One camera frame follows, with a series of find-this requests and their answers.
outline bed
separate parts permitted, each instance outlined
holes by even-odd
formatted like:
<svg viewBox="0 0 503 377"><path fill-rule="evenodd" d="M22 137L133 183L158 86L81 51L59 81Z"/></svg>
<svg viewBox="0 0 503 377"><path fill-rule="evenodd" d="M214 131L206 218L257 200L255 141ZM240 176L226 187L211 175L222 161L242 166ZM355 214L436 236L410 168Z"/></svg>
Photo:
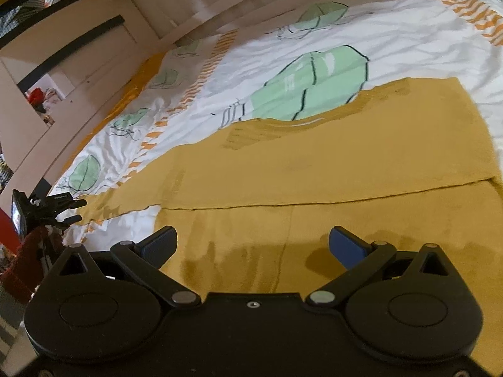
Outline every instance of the bed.
<svg viewBox="0 0 503 377"><path fill-rule="evenodd" d="M173 225L162 271L203 296L324 284L334 225L438 243L484 311L473 356L500 373L503 0L276 0L222 24L243 1L169 31L68 148L51 194L88 206L65 242Z"/></svg>

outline metal screw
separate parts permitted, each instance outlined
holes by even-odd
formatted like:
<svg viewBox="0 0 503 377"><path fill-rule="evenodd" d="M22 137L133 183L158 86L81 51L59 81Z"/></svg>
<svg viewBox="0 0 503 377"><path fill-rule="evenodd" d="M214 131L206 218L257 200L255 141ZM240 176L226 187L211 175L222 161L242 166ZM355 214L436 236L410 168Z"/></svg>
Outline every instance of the metal screw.
<svg viewBox="0 0 503 377"><path fill-rule="evenodd" d="M191 291L180 291L173 293L171 299L177 304L191 304L197 300L197 295Z"/></svg>
<svg viewBox="0 0 503 377"><path fill-rule="evenodd" d="M309 295L311 301L316 304L330 303L335 300L335 295L329 291L316 291Z"/></svg>
<svg viewBox="0 0 503 377"><path fill-rule="evenodd" d="M246 304L246 306L248 306L250 309L257 309L260 307L260 303L259 302L255 302L255 301L251 301L251 302L248 302Z"/></svg>

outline orange striped pattern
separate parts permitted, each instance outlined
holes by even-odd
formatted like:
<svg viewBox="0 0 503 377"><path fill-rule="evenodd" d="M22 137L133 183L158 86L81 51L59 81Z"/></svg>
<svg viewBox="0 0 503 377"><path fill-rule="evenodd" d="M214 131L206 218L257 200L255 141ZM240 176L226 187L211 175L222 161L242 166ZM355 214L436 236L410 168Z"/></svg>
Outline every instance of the orange striped pattern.
<svg viewBox="0 0 503 377"><path fill-rule="evenodd" d="M218 64L222 61L229 48L234 43L238 30L229 31L223 34L217 41L213 52L210 57L206 60L197 81L195 81L188 89L185 91L182 99L180 100L180 106L186 107L190 102L193 102L197 94L201 91L202 87L208 80L208 78L213 74Z"/></svg>
<svg viewBox="0 0 503 377"><path fill-rule="evenodd" d="M440 0L459 17L482 31L494 46L503 46L503 16L480 0Z"/></svg>

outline white bed sheet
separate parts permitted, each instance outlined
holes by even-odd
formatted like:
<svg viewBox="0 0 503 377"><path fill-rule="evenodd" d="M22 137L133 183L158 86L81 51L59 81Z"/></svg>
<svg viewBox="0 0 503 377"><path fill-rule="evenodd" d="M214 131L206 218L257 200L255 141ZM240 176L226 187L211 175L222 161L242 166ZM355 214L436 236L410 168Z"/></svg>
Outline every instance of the white bed sheet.
<svg viewBox="0 0 503 377"><path fill-rule="evenodd" d="M194 89L201 71L208 70L215 44L234 37L212 36L168 53L159 75L125 109L123 114L132 116L119 117L97 134L52 194L68 190L75 195L98 194L117 187L174 146L196 143L229 123L251 118L251 95L299 56L343 45L368 58L362 89L405 77L459 78L486 121L503 166L502 46L490 44L483 31L439 0L313 0L320 1L349 8L336 24L302 37L278 27L298 21L308 6L240 30L195 100L176 113L173 108L184 93ZM501 0L481 1L503 15ZM77 179L81 188L76 191L74 173L79 165L79 172L99 171L95 183ZM89 250L106 250L122 239L140 241L152 233L158 212L159 207L152 206L105 222L74 225L65 241L85 242Z"/></svg>

